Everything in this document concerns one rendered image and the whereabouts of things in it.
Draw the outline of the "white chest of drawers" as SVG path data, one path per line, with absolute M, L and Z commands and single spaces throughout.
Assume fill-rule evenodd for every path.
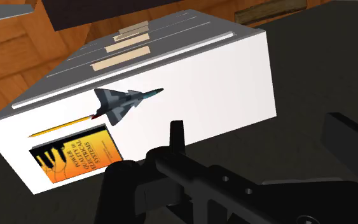
M 96 114 L 94 90 L 160 93 L 116 125 Z M 143 160 L 168 143 L 181 120 L 187 144 L 276 116 L 266 32 L 195 10 L 179 11 L 91 41 L 0 110 L 0 154 L 34 194 L 100 174 L 52 183 L 30 154 L 35 146 L 105 125 L 123 160 Z

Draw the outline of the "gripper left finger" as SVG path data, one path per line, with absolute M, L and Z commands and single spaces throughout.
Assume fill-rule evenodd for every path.
M 147 211 L 186 200 L 184 188 L 156 168 L 157 158 L 184 147 L 183 121 L 172 121 L 168 146 L 149 150 L 142 164 L 123 160 L 107 166 L 93 224 L 144 224 Z

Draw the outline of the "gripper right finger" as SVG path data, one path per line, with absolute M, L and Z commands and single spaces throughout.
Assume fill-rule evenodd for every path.
M 358 177 L 358 123 L 326 113 L 322 145 Z M 265 181 L 266 206 L 281 224 L 358 224 L 358 183 L 335 178 Z

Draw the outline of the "grey toy jet plane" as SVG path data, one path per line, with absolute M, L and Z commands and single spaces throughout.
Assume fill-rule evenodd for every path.
M 94 90 L 100 108 L 92 116 L 92 120 L 102 115 L 106 115 L 112 126 L 116 125 L 129 112 L 132 107 L 137 107 L 144 99 L 152 97 L 163 91 L 163 88 L 151 90 L 149 92 L 139 92 L 128 90 L 119 92 L 110 89 L 96 88 Z

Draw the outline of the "yellow pencil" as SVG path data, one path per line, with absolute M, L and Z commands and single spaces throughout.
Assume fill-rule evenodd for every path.
M 45 134 L 45 133 L 48 133 L 48 132 L 51 132 L 51 131 L 54 131 L 54 130 L 58 130 L 58 129 L 61 129 L 63 127 L 67 127 L 67 126 L 70 126 L 72 124 L 75 124 L 75 123 L 79 123 L 79 122 L 82 122 L 82 121 L 85 121 L 85 120 L 89 120 L 93 117 L 94 115 L 89 115 L 89 116 L 86 116 L 86 117 L 83 117 L 83 118 L 79 118 L 77 120 L 73 120 L 73 121 L 70 121 L 70 122 L 67 122 L 67 123 L 63 123 L 61 125 L 58 125 L 58 126 L 55 126 L 55 127 L 51 127 L 51 128 L 48 128 L 48 129 L 45 129 L 45 130 L 42 130 L 42 131 L 39 131 L 39 132 L 36 132 L 34 134 L 31 134 L 29 135 L 28 137 L 36 137 L 36 136 L 40 136 L 42 134 Z

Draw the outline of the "orange and black book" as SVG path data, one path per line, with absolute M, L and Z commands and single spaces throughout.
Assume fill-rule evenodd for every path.
M 29 152 L 52 183 L 123 160 L 105 125 L 35 146 Z

